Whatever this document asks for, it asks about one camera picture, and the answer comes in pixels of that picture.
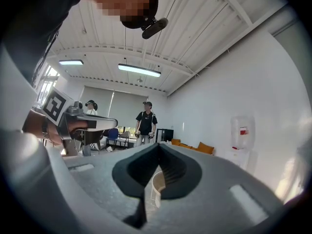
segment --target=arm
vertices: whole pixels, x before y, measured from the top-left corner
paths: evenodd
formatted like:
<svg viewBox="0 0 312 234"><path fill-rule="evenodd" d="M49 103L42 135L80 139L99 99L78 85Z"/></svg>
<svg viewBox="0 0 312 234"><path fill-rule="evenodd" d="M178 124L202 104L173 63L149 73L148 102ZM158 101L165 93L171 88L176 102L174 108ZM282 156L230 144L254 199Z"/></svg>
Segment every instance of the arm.
<svg viewBox="0 0 312 234"><path fill-rule="evenodd" d="M153 126L153 134L155 133L155 131L156 131L156 124L154 124Z"/></svg>
<svg viewBox="0 0 312 234"><path fill-rule="evenodd" d="M33 110L30 110L27 119L25 121L24 125L24 131L27 133L34 134L37 138L43 138L42 134L42 124L44 123L46 119L46 116L39 114ZM68 125L69 132L72 132L73 130L77 128L87 128L87 122L84 120L77 120L75 122L71 122ZM62 140L57 132L56 125L54 125L52 122L48 122L48 133L50 139L57 143L62 144Z"/></svg>
<svg viewBox="0 0 312 234"><path fill-rule="evenodd" d="M136 131L138 130L138 125L140 124L139 121L136 122Z"/></svg>

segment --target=ceiling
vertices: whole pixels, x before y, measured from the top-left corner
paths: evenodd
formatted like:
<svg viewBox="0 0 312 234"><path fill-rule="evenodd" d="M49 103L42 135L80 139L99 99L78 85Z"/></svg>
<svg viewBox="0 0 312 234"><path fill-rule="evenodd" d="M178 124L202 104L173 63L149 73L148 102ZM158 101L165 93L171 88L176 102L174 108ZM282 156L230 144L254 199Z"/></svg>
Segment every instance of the ceiling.
<svg viewBox="0 0 312 234"><path fill-rule="evenodd" d="M169 95L286 4L285 0L159 0L168 26L148 40L82 0L64 21L47 62L77 81L123 83ZM81 59L83 66L58 64ZM118 70L119 63L161 72L159 78Z"/></svg>

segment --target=roller blind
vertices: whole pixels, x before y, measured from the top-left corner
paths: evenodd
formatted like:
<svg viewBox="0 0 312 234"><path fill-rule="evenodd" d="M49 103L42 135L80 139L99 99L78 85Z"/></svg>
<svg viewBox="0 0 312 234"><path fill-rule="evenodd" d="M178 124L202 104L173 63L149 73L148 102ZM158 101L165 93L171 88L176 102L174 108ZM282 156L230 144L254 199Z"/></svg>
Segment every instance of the roller blind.
<svg viewBox="0 0 312 234"><path fill-rule="evenodd" d="M108 117L109 106L112 100L112 90L85 87L80 101L83 104L83 111L86 113L88 108L85 106L89 100L94 100L97 104L97 115Z"/></svg>
<svg viewBox="0 0 312 234"><path fill-rule="evenodd" d="M115 91L109 118L117 119L118 126L136 127L136 117L144 111L143 102L146 99L147 97Z"/></svg>

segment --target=black t-shirt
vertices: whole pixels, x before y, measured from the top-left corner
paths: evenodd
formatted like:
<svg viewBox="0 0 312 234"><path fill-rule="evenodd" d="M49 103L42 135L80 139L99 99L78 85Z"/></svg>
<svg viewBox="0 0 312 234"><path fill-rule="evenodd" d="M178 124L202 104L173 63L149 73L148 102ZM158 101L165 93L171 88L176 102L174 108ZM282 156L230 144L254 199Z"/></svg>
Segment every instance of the black t-shirt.
<svg viewBox="0 0 312 234"><path fill-rule="evenodd" d="M148 135L152 131L152 118L153 118L153 124L157 124L156 115L152 117L153 113L150 112L149 114L146 113L146 111L143 113L139 113L139 115L136 117L137 121L142 120L139 131L142 135Z"/></svg>
<svg viewBox="0 0 312 234"><path fill-rule="evenodd" d="M3 35L5 47L22 75L31 82L36 65L72 6L80 0L19 0Z"/></svg>

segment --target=person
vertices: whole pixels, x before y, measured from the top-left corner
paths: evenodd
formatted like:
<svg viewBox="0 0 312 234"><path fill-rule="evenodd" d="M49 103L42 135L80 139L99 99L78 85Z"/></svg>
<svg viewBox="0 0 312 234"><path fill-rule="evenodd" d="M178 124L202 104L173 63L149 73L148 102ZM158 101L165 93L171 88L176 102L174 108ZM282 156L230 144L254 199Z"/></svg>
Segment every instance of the person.
<svg viewBox="0 0 312 234"><path fill-rule="evenodd" d="M144 112L139 113L136 117L136 132L140 131L140 134L136 137L136 146L142 145L143 139L144 144L150 143L155 135L157 119L156 115L152 112L152 103L150 101L144 102L144 110Z"/></svg>
<svg viewBox="0 0 312 234"><path fill-rule="evenodd" d="M89 100L86 103L86 107L88 108L88 111L86 114L88 115L98 115L97 110L98 110L98 105L94 102L94 100Z"/></svg>
<svg viewBox="0 0 312 234"><path fill-rule="evenodd" d="M1 46L4 46L23 77L33 85L39 72L39 69L36 69L38 62L41 58L41 63L44 62L69 10L80 0L22 1L22 4L19 2L12 4L16 7L8 8L9 16L5 17L7 24L1 39ZM92 1L96 2L98 7L108 15L120 16L120 21L128 28L140 28L152 21L158 8L158 0ZM87 122L80 120L68 124L70 132L77 128L87 128ZM27 116L23 131L61 144L56 126L44 115L33 110Z"/></svg>

